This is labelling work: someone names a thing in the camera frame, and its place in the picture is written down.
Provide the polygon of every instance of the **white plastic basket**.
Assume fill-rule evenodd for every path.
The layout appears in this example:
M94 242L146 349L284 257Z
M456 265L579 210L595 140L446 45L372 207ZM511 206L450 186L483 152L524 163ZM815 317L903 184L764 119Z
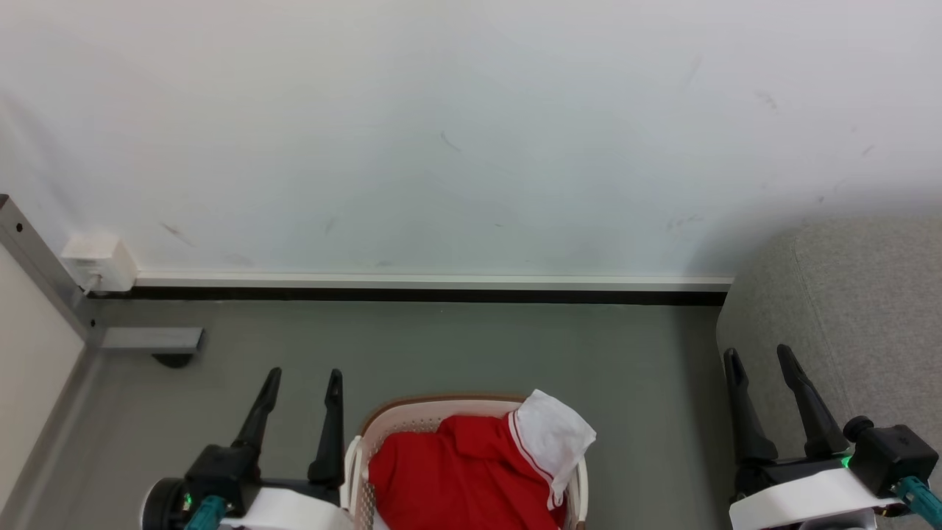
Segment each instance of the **white plastic basket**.
M400 432L434 432L443 419L455 415L502 417L516 410L523 398L497 396L432 396L404 399L378 410L366 421L361 434L347 448L340 507L349 511L356 530L372 530L376 497L369 484L369 459L386 437ZM589 476L586 462L579 460L566 489L566 522L563 530L585 530L589 511Z

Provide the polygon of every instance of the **cable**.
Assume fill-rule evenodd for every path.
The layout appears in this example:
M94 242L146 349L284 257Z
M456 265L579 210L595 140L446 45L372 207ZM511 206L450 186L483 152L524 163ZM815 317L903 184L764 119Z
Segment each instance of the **cable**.
M942 530L942 501L915 476L907 476L896 486L897 497L935 530Z
M203 499L184 530L216 530L226 515L226 502L222 497L210 495Z
M82 286L82 293L88 296L93 290L102 287L103 280L104 278L100 274L93 274L92 277L89 278L89 281L85 282L85 285Z

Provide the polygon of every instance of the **white wall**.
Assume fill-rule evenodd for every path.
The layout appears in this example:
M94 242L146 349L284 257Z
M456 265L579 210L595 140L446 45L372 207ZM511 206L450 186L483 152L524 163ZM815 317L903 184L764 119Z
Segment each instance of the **white wall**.
M145 275L731 275L942 204L930 0L8 0L0 189Z
M0 512L84 347L0 246Z

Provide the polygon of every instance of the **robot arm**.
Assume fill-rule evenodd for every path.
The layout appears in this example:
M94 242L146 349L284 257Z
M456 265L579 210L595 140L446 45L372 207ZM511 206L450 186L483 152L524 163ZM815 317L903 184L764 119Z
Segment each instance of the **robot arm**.
M274 368L229 447L207 445L185 478L165 478L148 492L141 530L350 530L339 507L344 483L343 376L331 373L327 416L307 480L263 479L258 467L268 414L282 371Z
M934 516L942 514L942 503L925 487L938 453L905 425L874 428L860 416L841 432L791 349L780 345L777 353L802 417L805 458L778 459L749 398L739 354L728 350L723 363L738 466L733 528L872 529L877 513L916 512L942 529L942 516ZM856 443L853 455L848 439Z

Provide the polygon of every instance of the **white wall socket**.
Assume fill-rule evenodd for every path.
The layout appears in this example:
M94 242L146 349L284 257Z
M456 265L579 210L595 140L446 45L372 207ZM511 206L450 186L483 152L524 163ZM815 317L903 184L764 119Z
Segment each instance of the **white wall socket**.
M131 254L120 238L110 234L75 236L65 245L61 257L83 289L130 290L138 278L138 266Z

